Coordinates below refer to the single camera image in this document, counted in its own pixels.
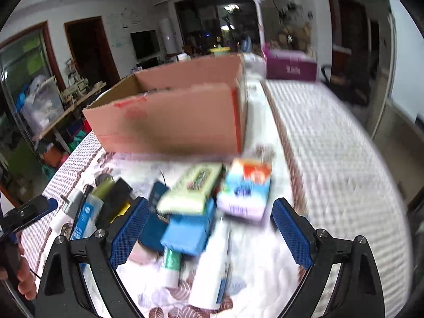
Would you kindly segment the person left hand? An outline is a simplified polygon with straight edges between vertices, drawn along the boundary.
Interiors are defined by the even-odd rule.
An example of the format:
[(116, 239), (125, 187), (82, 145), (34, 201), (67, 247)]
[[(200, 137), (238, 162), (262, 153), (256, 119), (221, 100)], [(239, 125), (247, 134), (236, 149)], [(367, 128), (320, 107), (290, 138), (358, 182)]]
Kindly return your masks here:
[(29, 264), (24, 257), (25, 251), (21, 243), (18, 244), (19, 255), (21, 255), (21, 263), (16, 277), (19, 280), (18, 291), (27, 300), (34, 300), (37, 295), (34, 276), (29, 269)]

